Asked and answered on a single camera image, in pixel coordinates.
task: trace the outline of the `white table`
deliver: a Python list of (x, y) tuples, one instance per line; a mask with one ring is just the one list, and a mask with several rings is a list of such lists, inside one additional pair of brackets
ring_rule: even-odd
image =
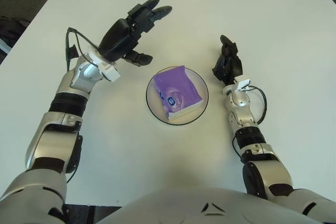
[[(26, 148), (65, 73), (71, 26), (99, 43), (110, 26), (146, 0), (48, 0), (0, 66), (0, 191), (24, 170)], [(332, 0), (161, 0), (172, 12), (136, 50), (147, 67), (118, 61), (122, 77), (96, 85), (84, 113), (84, 137), (67, 203), (123, 206), (171, 186), (245, 191), (231, 147), (222, 84), (213, 76), (219, 36), (237, 42), (244, 73), (263, 88), (260, 126), (294, 188), (336, 199), (336, 5)], [(205, 80), (209, 104), (185, 126), (160, 122), (145, 101), (157, 71), (186, 65)], [(256, 118), (261, 101), (254, 97)]]

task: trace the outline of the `purple wrapper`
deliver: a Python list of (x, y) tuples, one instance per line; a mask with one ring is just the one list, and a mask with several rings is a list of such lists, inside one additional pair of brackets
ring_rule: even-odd
[(186, 75), (184, 66), (158, 73), (153, 79), (168, 118), (172, 113), (202, 101), (195, 86)]

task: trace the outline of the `clear plate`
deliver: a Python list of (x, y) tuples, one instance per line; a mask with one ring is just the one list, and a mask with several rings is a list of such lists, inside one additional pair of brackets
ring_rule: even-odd
[[(175, 67), (169, 67), (169, 68), (162, 69), (158, 73), (167, 71), (172, 68), (175, 68)], [(171, 125), (184, 125), (184, 124), (191, 123), (203, 114), (203, 112), (206, 109), (206, 106), (208, 105), (209, 92), (208, 92), (208, 88), (204, 80), (202, 79), (202, 77), (189, 68), (185, 68), (185, 73), (189, 77), (189, 79), (192, 81), (192, 83), (195, 85), (195, 88), (197, 89), (198, 94), (203, 99), (203, 103), (197, 110), (194, 110), (183, 116), (179, 116), (177, 118), (168, 120), (167, 115), (163, 109), (161, 99), (156, 91), (153, 78), (150, 80), (147, 86), (146, 101), (147, 101), (148, 108), (150, 109), (150, 111), (153, 113), (153, 115), (157, 119), (159, 119), (160, 121), (164, 123), (171, 124)]]

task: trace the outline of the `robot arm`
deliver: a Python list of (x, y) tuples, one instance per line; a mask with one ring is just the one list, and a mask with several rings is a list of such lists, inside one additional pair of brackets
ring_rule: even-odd
[(225, 107), (244, 164), (243, 178), (248, 194), (270, 200), (312, 219), (336, 222), (336, 203), (306, 189), (293, 189), (291, 177), (272, 147), (266, 143), (250, 110), (246, 91), (250, 80), (243, 75), (237, 47), (225, 36), (222, 54), (213, 69), (227, 86)]
[[(138, 54), (133, 48), (141, 33), (148, 32), (154, 21), (172, 9), (167, 6), (152, 10), (158, 2), (149, 0), (134, 7), (126, 19), (118, 20), (111, 27), (99, 47), (91, 43), (89, 52), (82, 54), (76, 66), (64, 75), (27, 150), (27, 170), (14, 179), (0, 198), (1, 223), (66, 222), (65, 174), (73, 172), (79, 164), (83, 140), (79, 130), (90, 93), (103, 78), (110, 81), (119, 78), (115, 69), (119, 58), (137, 66), (151, 62), (151, 56)], [(81, 35), (69, 28), (67, 37), (69, 32), (74, 32), (76, 37)], [(72, 48), (67, 42), (67, 64), (75, 58), (69, 55)]]

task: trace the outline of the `cable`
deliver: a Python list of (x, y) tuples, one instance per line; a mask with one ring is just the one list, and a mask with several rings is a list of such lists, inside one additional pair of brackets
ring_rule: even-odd
[(93, 63), (91, 61), (89, 61), (83, 54), (83, 52), (81, 51), (81, 48), (79, 46), (79, 40), (78, 40), (78, 35), (80, 37), (82, 37), (87, 43), (89, 43), (94, 49), (98, 50), (98, 47), (93, 44), (87, 37), (85, 37), (81, 32), (77, 31), (76, 29), (69, 27), (65, 36), (65, 53), (66, 53), (66, 62), (67, 62), (67, 72), (69, 72), (70, 70), (70, 61), (71, 61), (71, 51), (70, 51), (70, 47), (69, 47), (69, 33), (74, 33), (76, 35), (76, 40), (77, 40), (77, 45), (79, 48), (80, 53), (83, 55), (83, 57), (89, 62), (89, 63)]
[(266, 98), (266, 95), (265, 93), (263, 92), (262, 89), (256, 87), (256, 86), (250, 86), (252, 87), (252, 89), (250, 90), (246, 90), (246, 91), (251, 91), (251, 90), (258, 90), (262, 96), (262, 99), (264, 100), (264, 111), (263, 111), (263, 114), (261, 115), (261, 118), (258, 120), (257, 124), (260, 124), (263, 122), (263, 120), (265, 119), (265, 116), (266, 116), (266, 112), (267, 112), (267, 98)]
[(235, 152), (237, 153), (238, 157), (240, 157), (240, 154), (237, 152), (236, 147), (235, 147), (235, 144), (234, 144), (235, 138), (236, 138), (236, 135), (235, 135), (235, 136), (233, 137), (233, 139), (232, 139), (232, 147), (233, 147), (233, 149), (235, 150)]
[(78, 165), (76, 166), (76, 168), (75, 168), (74, 172), (71, 174), (71, 177), (68, 179), (67, 183), (69, 183), (69, 182), (70, 182), (70, 180), (71, 180), (71, 179), (74, 177), (74, 175), (75, 175), (75, 173), (76, 173), (77, 169), (78, 169)]
[[(87, 43), (89, 43), (92, 47), (94, 47), (96, 50), (98, 50), (98, 47), (93, 44), (87, 37), (85, 37), (82, 33), (80, 33), (79, 31), (77, 31), (76, 29), (73, 29), (71, 27), (68, 28), (67, 30), (67, 34), (66, 34), (66, 61), (67, 61), (67, 72), (69, 72), (70, 70), (70, 57), (69, 57), (69, 33), (74, 33), (75, 37), (76, 37), (76, 41), (77, 41), (77, 46), (79, 49), (79, 52), (82, 54), (82, 56), (84, 57), (84, 59), (89, 62), (91, 65), (95, 66), (96, 68), (98, 68), (98, 65), (93, 63), (93, 61), (90, 61), (85, 54), (82, 52), (82, 49), (80, 48), (80, 44), (79, 44), (79, 39), (78, 39), (78, 35), (81, 36)], [(103, 77), (108, 80), (111, 81), (110, 79), (108, 79), (105, 74), (101, 73), (103, 75)]]
[(82, 49), (80, 48), (80, 45), (79, 45), (79, 39), (78, 39), (77, 33), (75, 33), (75, 37), (76, 37), (78, 49), (79, 49), (80, 53), (82, 54), (82, 56), (84, 57), (84, 59), (86, 59), (87, 62), (89, 62), (91, 65), (93, 65), (97, 68), (98, 65), (94, 64), (92, 61), (90, 61), (88, 58), (86, 58), (86, 56), (83, 54)]

